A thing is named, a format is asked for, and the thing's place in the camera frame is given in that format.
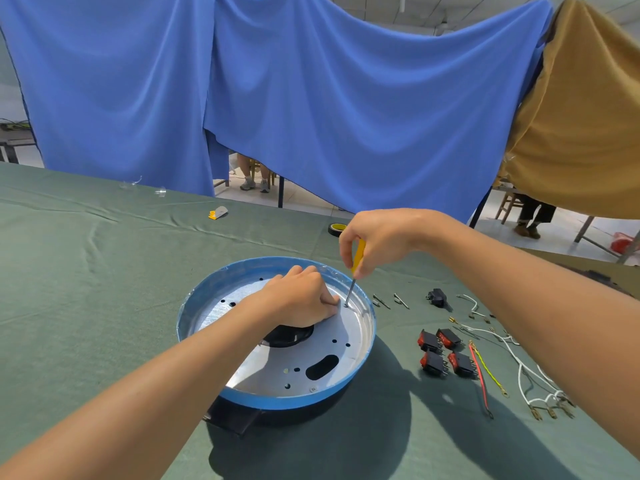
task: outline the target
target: black pants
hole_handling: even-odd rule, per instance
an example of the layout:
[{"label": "black pants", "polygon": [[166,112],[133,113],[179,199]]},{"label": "black pants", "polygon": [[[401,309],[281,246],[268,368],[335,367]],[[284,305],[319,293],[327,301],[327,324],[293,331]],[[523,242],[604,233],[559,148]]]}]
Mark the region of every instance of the black pants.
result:
[{"label": "black pants", "polygon": [[528,195],[518,194],[518,199],[521,201],[524,206],[520,211],[520,217],[518,218],[518,222],[529,222],[533,219],[533,214],[536,213],[536,209],[539,205],[540,211],[536,216],[535,224],[544,224],[547,222],[551,222],[551,219],[554,217],[554,213],[556,211],[555,206],[550,205],[548,203],[540,202]]}]

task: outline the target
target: white tile floor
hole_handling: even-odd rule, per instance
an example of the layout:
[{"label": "white tile floor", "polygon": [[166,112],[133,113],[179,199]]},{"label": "white tile floor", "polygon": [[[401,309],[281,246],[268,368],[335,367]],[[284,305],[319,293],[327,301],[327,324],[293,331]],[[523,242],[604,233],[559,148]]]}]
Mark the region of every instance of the white tile floor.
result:
[{"label": "white tile floor", "polygon": [[[36,147],[25,146],[17,148],[18,160],[21,164],[42,167],[42,160]],[[230,186],[225,187],[224,184],[216,187],[216,196],[230,200],[238,200],[251,202],[260,205],[270,205],[276,207],[278,205],[278,179],[276,185],[271,189],[270,193],[263,194],[258,189],[243,191],[240,185],[244,182],[242,172],[236,169],[235,173],[229,174]],[[521,237],[513,232],[513,227],[518,218],[520,209],[514,209],[509,215],[504,225],[500,224],[500,220],[494,219],[504,193],[492,192],[487,201],[484,211],[476,225],[476,229],[487,234],[500,242],[504,242],[511,246],[520,248],[536,249],[541,251],[549,251],[552,253],[566,254],[572,256],[580,256],[584,258],[597,259],[601,261],[614,262],[616,260],[612,255],[604,252],[589,242],[581,241],[574,243],[575,235],[580,230],[586,216],[571,212],[570,210],[557,209],[553,222],[550,224],[540,225],[539,231],[542,238],[539,241]],[[303,212],[311,212],[324,216],[333,217],[353,217],[350,212],[338,209],[336,206],[322,200],[320,197],[313,195],[311,192],[304,190],[292,182],[285,182],[284,191],[284,208],[292,210],[301,210]],[[609,245],[612,240],[612,234],[616,231],[626,232],[635,235],[640,228],[640,221],[617,221],[615,219],[596,219],[587,231],[587,236],[594,241],[598,241],[603,245]],[[640,255],[636,253],[627,260],[628,265],[640,266]]]}]

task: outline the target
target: person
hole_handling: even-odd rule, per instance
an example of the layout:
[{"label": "person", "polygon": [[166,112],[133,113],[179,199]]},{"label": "person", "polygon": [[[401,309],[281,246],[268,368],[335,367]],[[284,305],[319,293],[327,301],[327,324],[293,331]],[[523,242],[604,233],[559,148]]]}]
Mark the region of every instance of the person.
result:
[{"label": "person", "polygon": [[[520,217],[518,217],[518,223],[516,227],[513,228],[513,231],[523,237],[540,239],[538,225],[551,222],[556,211],[555,206],[540,202],[524,194],[517,194],[516,197],[522,202],[523,206],[520,211]],[[540,210],[534,219],[533,214],[535,214],[538,207],[540,207]]]},{"label": "person", "polygon": [[[242,170],[242,173],[244,174],[244,184],[240,185],[240,189],[254,189],[255,181],[251,176],[250,158],[245,157],[241,153],[238,153],[238,165],[240,165],[240,170]],[[262,176],[262,181],[260,182],[260,192],[262,192],[263,194],[269,193],[269,177],[271,175],[271,170],[269,170],[262,163],[260,163],[260,175]]]},{"label": "person", "polygon": [[[433,210],[357,214],[339,241],[347,268],[357,239],[367,243],[355,270],[359,280],[412,251],[430,253],[448,266],[558,386],[640,458],[633,379],[640,377],[640,302]],[[19,451],[0,467],[0,479],[160,479],[269,331],[331,319],[338,302],[313,267],[276,276]],[[615,344],[615,356],[601,344]]]}]

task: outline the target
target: yellow screwdriver handle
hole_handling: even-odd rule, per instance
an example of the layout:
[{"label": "yellow screwdriver handle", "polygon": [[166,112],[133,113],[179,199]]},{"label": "yellow screwdriver handle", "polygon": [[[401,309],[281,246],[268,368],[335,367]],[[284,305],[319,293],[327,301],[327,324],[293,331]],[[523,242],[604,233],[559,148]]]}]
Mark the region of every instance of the yellow screwdriver handle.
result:
[{"label": "yellow screwdriver handle", "polygon": [[362,256],[364,255],[364,246],[367,243],[364,242],[364,239],[361,239],[358,242],[358,249],[356,250],[356,257],[353,259],[353,267],[351,268],[351,273],[355,273],[360,261],[362,260]]}]

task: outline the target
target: white wire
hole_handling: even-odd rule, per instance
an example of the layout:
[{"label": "white wire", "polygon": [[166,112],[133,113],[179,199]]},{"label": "white wire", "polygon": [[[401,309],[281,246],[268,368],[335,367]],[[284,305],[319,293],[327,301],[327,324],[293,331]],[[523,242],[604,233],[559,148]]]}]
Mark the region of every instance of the white wire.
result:
[{"label": "white wire", "polygon": [[472,301],[474,306],[473,308],[471,308],[471,313],[473,313],[474,315],[478,315],[479,317],[486,318],[486,315],[476,312],[476,310],[478,309],[478,302],[475,299],[466,294],[457,294],[456,297]]},{"label": "white wire", "polygon": [[[509,347],[509,344],[507,342],[510,341],[512,344],[514,345],[519,345],[515,339],[511,336],[511,335],[507,335],[506,337],[501,337],[500,335],[498,335],[496,332],[493,332],[491,330],[485,330],[484,328],[473,328],[473,327],[469,327],[468,325],[463,325],[462,323],[458,323],[458,325],[460,325],[460,327],[468,330],[468,331],[482,331],[485,333],[490,333],[491,335],[493,335],[494,337],[500,339],[504,345],[507,347],[507,350],[509,351],[509,353],[511,354],[511,356],[513,357],[513,359],[517,362],[518,364],[518,389],[520,389],[520,394],[522,395],[522,398],[524,399],[524,401],[526,402],[526,404],[528,406],[530,406],[532,403],[539,401],[545,404],[546,407],[548,407],[548,402],[551,398],[555,399],[556,401],[558,401],[558,396],[559,395],[565,395],[564,391],[562,391],[562,389],[558,389],[555,386],[553,386],[553,384],[551,384],[551,382],[553,382],[553,380],[549,379],[547,377],[547,375],[542,372],[542,369],[540,369],[540,366],[538,364],[536,364],[536,366],[538,367],[538,370],[540,371],[540,374],[542,374],[542,376],[538,375],[537,373],[535,373],[532,369],[530,369],[528,366],[526,366],[526,364],[524,364],[523,361],[521,361],[518,356],[516,354],[513,353],[513,350],[511,350],[511,347]],[[542,382],[544,382],[550,389],[553,389],[555,392],[547,395],[546,398],[542,399],[541,397],[535,397],[533,399],[527,399],[527,396],[524,394],[524,389],[522,388],[522,374],[526,374],[526,375],[533,375],[535,377],[537,377],[538,379],[540,379]]]}]

